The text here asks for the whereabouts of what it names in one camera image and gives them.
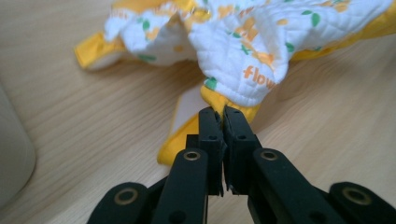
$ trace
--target wooden surface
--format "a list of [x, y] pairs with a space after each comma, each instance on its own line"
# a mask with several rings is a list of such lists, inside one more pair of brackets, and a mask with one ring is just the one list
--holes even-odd
[[[150, 186], [177, 97], [203, 81], [196, 63], [122, 63], [87, 73], [73, 47], [99, 31], [110, 0], [2, 1], [0, 81], [35, 145], [27, 186], [0, 223], [85, 223], [126, 181]], [[292, 63], [252, 128], [315, 186], [361, 184], [396, 206], [396, 36]], [[251, 223], [247, 198], [209, 200], [209, 223]]]

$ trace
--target cloth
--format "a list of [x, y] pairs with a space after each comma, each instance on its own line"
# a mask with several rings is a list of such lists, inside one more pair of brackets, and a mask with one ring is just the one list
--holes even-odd
[[[81, 66], [109, 66], [125, 53], [154, 65], [195, 60], [207, 77], [201, 88], [204, 100], [220, 114], [225, 105], [236, 107], [248, 120], [285, 78], [290, 59], [326, 55], [359, 39], [396, 32], [392, 0], [149, 3], [116, 3], [104, 32], [76, 48]], [[159, 162], [173, 162], [184, 146], [178, 139], [176, 149], [168, 148], [176, 138], [185, 138], [184, 131], [197, 131], [195, 124], [196, 117], [170, 137]]]

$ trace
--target black mechanical arm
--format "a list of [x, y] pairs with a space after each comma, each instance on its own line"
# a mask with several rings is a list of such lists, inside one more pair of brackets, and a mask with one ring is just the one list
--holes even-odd
[[243, 113], [211, 107], [199, 113], [199, 134], [187, 136], [168, 177], [146, 188], [123, 183], [93, 210], [88, 224], [206, 223], [208, 195], [248, 195], [256, 224], [396, 223], [396, 210], [369, 189], [343, 182], [329, 193], [313, 187], [279, 151], [263, 148]]

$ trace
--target light wood tabletop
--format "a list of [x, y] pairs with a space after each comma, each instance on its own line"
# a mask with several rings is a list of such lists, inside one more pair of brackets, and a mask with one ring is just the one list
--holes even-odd
[[[103, 27], [111, 0], [2, 1], [0, 82], [37, 156], [0, 223], [86, 223], [112, 187], [147, 187], [177, 97], [201, 83], [197, 63], [78, 67], [73, 47]], [[350, 181], [396, 206], [396, 35], [290, 64], [251, 127], [314, 186]], [[208, 223], [252, 223], [247, 197], [210, 197]]]

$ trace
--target wooden table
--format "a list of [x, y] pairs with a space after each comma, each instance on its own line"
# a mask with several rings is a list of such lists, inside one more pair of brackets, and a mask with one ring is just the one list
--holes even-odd
[[[0, 223], [85, 223], [112, 187], [166, 176], [156, 154], [196, 63], [82, 71], [73, 47], [103, 27], [111, 0], [3, 1], [0, 81], [35, 146], [26, 187]], [[252, 128], [315, 186], [361, 184], [396, 206], [396, 36], [292, 63]], [[210, 197], [208, 223], [251, 223], [247, 198]]]

